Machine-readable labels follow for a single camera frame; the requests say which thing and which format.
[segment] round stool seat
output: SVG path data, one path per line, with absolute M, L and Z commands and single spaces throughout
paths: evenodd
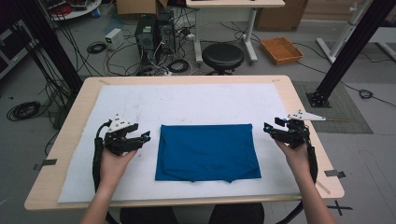
M 216 71 L 233 70 L 245 60 L 244 52 L 231 44 L 213 44 L 202 52 L 204 63 Z

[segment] blue cloth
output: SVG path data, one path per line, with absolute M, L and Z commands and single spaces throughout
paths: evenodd
M 156 180 L 261 177 L 251 124 L 161 126 Z

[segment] orange basket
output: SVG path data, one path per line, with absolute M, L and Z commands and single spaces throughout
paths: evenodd
M 295 63 L 304 56 L 286 37 L 263 39 L 261 44 L 276 65 Z

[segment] cardboard box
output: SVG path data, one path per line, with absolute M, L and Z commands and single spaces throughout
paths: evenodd
M 258 31 L 297 31 L 308 0 L 285 0 L 284 7 L 263 8 L 256 19 Z
M 162 7 L 167 7 L 168 0 L 117 0 L 119 14 L 151 13 L 159 14 Z

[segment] computer tower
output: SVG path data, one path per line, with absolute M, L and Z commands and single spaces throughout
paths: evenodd
M 155 14 L 142 14 L 134 32 L 140 61 L 148 65 L 160 61 L 161 45 L 158 34 L 157 16 Z
M 162 53 L 173 54 L 176 52 L 174 11 L 161 11 L 157 22 L 160 38 L 163 42 Z

